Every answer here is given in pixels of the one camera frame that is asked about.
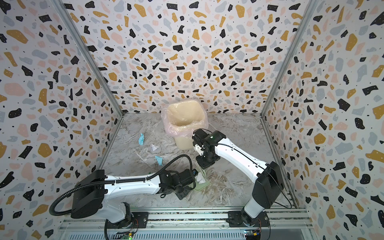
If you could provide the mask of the white scrap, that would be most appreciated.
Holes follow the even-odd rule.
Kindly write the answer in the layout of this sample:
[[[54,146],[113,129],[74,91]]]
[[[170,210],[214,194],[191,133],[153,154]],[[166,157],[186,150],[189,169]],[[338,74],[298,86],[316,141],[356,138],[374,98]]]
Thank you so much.
[[[199,183],[199,184],[204,184],[206,182],[205,180],[205,177],[203,176],[202,173],[198,173],[196,175],[196,181]]]
[[[156,151],[159,147],[151,144],[151,150],[152,152]]]

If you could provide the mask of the green dustpan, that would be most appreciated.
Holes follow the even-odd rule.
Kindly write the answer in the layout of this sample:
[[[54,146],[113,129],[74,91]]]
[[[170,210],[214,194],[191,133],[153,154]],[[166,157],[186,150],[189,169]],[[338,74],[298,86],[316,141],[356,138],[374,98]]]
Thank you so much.
[[[196,186],[194,190],[197,192],[203,190],[204,188],[208,187],[211,184],[211,182],[206,180],[205,176],[202,173],[198,173],[195,176],[195,183],[196,183]]]

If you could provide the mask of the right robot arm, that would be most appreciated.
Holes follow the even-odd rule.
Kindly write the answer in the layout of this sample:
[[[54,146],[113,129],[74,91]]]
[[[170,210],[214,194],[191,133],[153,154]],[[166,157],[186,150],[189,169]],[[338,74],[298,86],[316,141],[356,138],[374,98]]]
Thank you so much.
[[[253,183],[252,196],[241,211],[229,212],[230,227],[252,227],[264,217],[263,211],[271,208],[283,193],[284,181],[276,162],[266,163],[236,146],[219,131],[207,133],[197,129],[193,133],[193,145],[199,153],[196,160],[202,169],[207,169],[221,158],[241,170]]]

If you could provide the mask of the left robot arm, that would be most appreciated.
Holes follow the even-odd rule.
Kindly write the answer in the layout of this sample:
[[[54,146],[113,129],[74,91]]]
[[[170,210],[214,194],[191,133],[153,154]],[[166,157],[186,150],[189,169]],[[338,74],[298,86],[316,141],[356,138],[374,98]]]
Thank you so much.
[[[111,229],[145,228],[148,215],[132,213],[128,203],[117,199],[137,194],[160,195],[161,198],[175,194],[182,200],[196,187],[197,175],[195,169],[181,173],[164,170],[157,176],[152,174],[130,179],[106,176],[103,170],[98,170],[78,184],[81,189],[73,195],[71,218],[100,217],[107,220],[107,228]]]

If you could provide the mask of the light blue scrap centre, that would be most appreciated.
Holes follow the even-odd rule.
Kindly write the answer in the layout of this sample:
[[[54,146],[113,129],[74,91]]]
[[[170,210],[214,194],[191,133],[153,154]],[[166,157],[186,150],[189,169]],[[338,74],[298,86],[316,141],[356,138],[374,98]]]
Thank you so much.
[[[156,161],[158,162],[158,165],[159,165],[159,166],[162,166],[162,165],[163,165],[163,158],[162,158],[162,157],[155,156],[155,159],[156,159]]]

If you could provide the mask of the light blue scrap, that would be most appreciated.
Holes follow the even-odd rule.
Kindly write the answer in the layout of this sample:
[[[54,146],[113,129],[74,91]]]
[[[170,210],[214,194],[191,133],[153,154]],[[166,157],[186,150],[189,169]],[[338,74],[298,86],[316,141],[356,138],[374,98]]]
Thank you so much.
[[[139,137],[139,140],[138,140],[139,145],[143,146],[144,145],[144,141],[145,141],[145,135],[143,133],[141,133],[140,137]]]
[[[155,156],[155,159],[156,159],[156,161],[158,162],[158,165],[159,165],[159,166],[162,166],[162,165],[163,165],[163,158],[162,158],[162,157]]]

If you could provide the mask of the light blue scrap far left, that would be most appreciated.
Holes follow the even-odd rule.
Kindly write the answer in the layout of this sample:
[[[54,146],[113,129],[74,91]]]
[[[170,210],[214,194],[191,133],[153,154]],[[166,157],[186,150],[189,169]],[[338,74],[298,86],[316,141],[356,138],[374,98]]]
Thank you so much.
[[[143,133],[141,133],[140,137],[139,137],[139,140],[138,140],[139,145],[143,146],[144,145],[144,141],[145,141],[145,135]]]

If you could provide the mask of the left corner aluminium post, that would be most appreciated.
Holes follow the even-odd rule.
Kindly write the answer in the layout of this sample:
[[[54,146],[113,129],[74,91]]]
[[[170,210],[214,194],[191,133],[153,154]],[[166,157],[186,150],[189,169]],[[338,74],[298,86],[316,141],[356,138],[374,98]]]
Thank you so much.
[[[104,76],[102,75],[100,69],[98,68],[97,64],[95,63],[94,59],[92,58],[87,45],[84,43],[84,41],[81,38],[81,35],[76,28],[73,20],[71,19],[69,13],[67,12],[63,1],[51,1],[56,12],[58,13],[59,17],[62,19],[64,22],[66,28],[70,32],[70,34],[73,37],[73,40],[77,44],[81,54],[85,58],[86,62],[88,63],[91,71],[96,75],[99,83],[101,84],[106,96],[111,102],[111,105],[115,108],[117,114],[120,117],[124,116],[123,111],[120,109],[119,104],[117,100],[115,99],[114,95],[112,94],[111,89],[108,86],[108,83],[105,81]]]

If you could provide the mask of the corner aluminium post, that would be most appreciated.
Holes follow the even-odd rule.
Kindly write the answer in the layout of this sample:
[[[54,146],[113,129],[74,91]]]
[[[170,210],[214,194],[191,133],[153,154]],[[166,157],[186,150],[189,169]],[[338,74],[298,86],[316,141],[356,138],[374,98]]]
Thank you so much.
[[[310,21],[311,15],[313,14],[313,12],[317,6],[317,3],[318,3],[318,1],[316,1],[316,0],[310,0],[308,5],[307,5],[306,10],[304,11],[303,19],[301,20],[301,22],[298,26],[298,30],[297,30],[294,38],[293,38],[293,41],[292,41],[292,43],[288,49],[288,52],[287,52],[287,54],[283,60],[283,63],[282,63],[282,66],[278,72],[276,81],[274,82],[273,86],[271,87],[270,94],[269,94],[269,96],[266,100],[266,103],[262,109],[262,112],[261,112],[261,118],[262,119],[267,114],[268,108],[272,104],[272,101],[274,99],[274,95],[278,91],[278,87],[281,84],[284,75],[286,74],[286,71],[289,67],[291,59],[293,58],[293,56],[295,54],[295,51],[296,51],[296,49],[300,43],[300,39],[302,38],[302,36],[305,32],[305,29],[308,25],[308,22]]]
[[[70,32],[70,34],[73,37],[73,40],[77,44],[81,54],[85,58],[86,62],[88,63],[91,71],[96,75],[99,83],[101,84],[106,96],[111,102],[111,105],[115,108],[117,114],[120,117],[124,116],[123,111],[120,109],[119,104],[117,100],[115,99],[114,95],[112,94],[111,89],[108,86],[108,83],[105,81],[104,76],[102,75],[100,69],[98,68],[97,64],[95,63],[94,59],[92,58],[87,45],[84,43],[84,41],[81,38],[81,35],[76,28],[73,20],[71,19],[69,13],[67,12],[63,1],[51,1],[56,12],[58,13],[59,17],[62,19],[64,22],[66,28]]]

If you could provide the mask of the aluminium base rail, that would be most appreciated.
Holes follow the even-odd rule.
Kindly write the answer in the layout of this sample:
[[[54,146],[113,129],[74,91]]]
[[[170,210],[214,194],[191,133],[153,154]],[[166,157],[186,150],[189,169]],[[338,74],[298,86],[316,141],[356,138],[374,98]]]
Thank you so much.
[[[230,223],[239,207],[134,208],[126,229],[105,229],[105,220],[66,218],[57,240],[315,240],[304,209],[272,207],[252,227]]]

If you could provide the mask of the right corner aluminium post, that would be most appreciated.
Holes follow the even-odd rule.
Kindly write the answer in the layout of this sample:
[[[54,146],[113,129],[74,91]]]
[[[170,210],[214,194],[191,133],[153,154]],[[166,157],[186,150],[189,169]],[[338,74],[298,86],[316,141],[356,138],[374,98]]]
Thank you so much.
[[[273,86],[271,87],[270,94],[269,94],[269,96],[266,100],[266,103],[262,109],[262,112],[261,112],[261,118],[262,119],[267,114],[268,108],[272,104],[272,101],[274,99],[274,95],[278,91],[278,87],[281,84],[284,75],[286,74],[286,71],[289,67],[291,59],[293,58],[293,56],[295,54],[295,51],[296,51],[296,49],[300,43],[300,39],[302,38],[302,36],[305,32],[305,29],[308,25],[308,22],[310,21],[311,15],[313,14],[313,12],[317,6],[317,3],[318,3],[318,1],[316,1],[316,0],[310,0],[308,5],[307,5],[306,10],[304,11],[303,19],[301,20],[301,22],[298,26],[298,30],[297,30],[294,38],[293,38],[293,41],[292,41],[292,43],[288,49],[288,52],[287,52],[287,54],[283,60],[283,63],[282,63],[282,66],[278,72],[276,81],[274,82]]]

